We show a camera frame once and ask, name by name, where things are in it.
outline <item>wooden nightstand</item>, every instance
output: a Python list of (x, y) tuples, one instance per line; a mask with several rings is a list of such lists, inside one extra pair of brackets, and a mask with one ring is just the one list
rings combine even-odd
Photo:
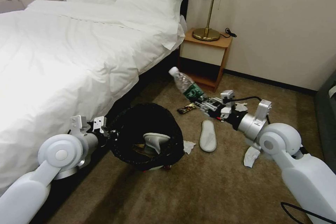
[(177, 66), (202, 88), (215, 92), (228, 60), (232, 37), (201, 41), (193, 38), (193, 30), (185, 34)]

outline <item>power cord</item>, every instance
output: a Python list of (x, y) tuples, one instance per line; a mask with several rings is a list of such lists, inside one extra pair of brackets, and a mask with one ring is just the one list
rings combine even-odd
[[(245, 97), (245, 98), (240, 98), (240, 99), (231, 99), (231, 101), (233, 102), (240, 102), (240, 101), (244, 101), (244, 100), (250, 100), (250, 99), (257, 99), (258, 101), (261, 102), (261, 98), (258, 96), (249, 96), (249, 97)], [(268, 118), (268, 115), (266, 115), (266, 119), (267, 119), (267, 123), (271, 124), (270, 119)]]
[(301, 222), (301, 221), (299, 221), (298, 219), (296, 219), (293, 215), (291, 215), (291, 213), (285, 208), (285, 206), (289, 206), (289, 207), (294, 208), (294, 209), (296, 209), (296, 210), (299, 210), (299, 211), (301, 211), (301, 212), (303, 212), (303, 213), (305, 213), (305, 214), (308, 214), (308, 215), (314, 216), (314, 217), (316, 217), (316, 218), (318, 218), (318, 219), (321, 219), (321, 220), (323, 220), (323, 221), (325, 221), (325, 222), (328, 222), (328, 223), (331, 223), (331, 224), (336, 224), (336, 222), (333, 221), (333, 220), (327, 219), (327, 218), (325, 218), (325, 217), (323, 217), (323, 216), (321, 216), (321, 215), (318, 215), (318, 214), (316, 214), (316, 213), (310, 212), (310, 211), (308, 211), (308, 210), (306, 210), (306, 209), (303, 209), (303, 208), (301, 208), (301, 207), (292, 205), (292, 204), (290, 204), (290, 203), (287, 203), (287, 202), (281, 202), (280, 205), (281, 205), (282, 209), (285, 211), (285, 213), (286, 213), (286, 214), (287, 214), (293, 221), (295, 221), (295, 222), (298, 223), (298, 224), (304, 224), (304, 223)]
[(225, 36), (224, 34), (221, 33), (221, 35), (222, 35), (223, 37), (225, 37), (225, 38), (229, 38), (229, 37), (237, 37), (237, 35), (236, 35), (235, 33), (231, 32), (229, 28), (226, 28), (226, 29), (225, 29), (225, 32), (229, 35), (229, 36)]

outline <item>trash bag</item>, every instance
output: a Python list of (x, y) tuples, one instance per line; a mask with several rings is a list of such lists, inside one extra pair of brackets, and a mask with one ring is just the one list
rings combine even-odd
[[(184, 155), (182, 131), (172, 114), (155, 103), (137, 104), (121, 112), (112, 122), (115, 133), (109, 139), (109, 148), (121, 161), (141, 171), (173, 165)], [(144, 145), (143, 135), (159, 133), (170, 137), (161, 146), (158, 155), (149, 157), (135, 151), (135, 145)]]

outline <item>brass lamp base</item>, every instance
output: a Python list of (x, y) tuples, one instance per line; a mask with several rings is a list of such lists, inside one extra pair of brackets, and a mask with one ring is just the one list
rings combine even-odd
[(212, 30), (209, 28), (200, 28), (200, 29), (195, 29), (192, 32), (192, 36), (198, 40), (215, 41), (215, 40), (220, 39), (221, 34), (216, 30)]

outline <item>plastic bottle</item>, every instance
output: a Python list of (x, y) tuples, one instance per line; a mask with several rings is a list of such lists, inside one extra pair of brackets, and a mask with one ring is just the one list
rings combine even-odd
[(198, 105), (208, 100), (202, 89), (188, 75), (181, 73), (177, 67), (170, 69), (169, 74), (174, 77), (177, 88), (190, 102)]

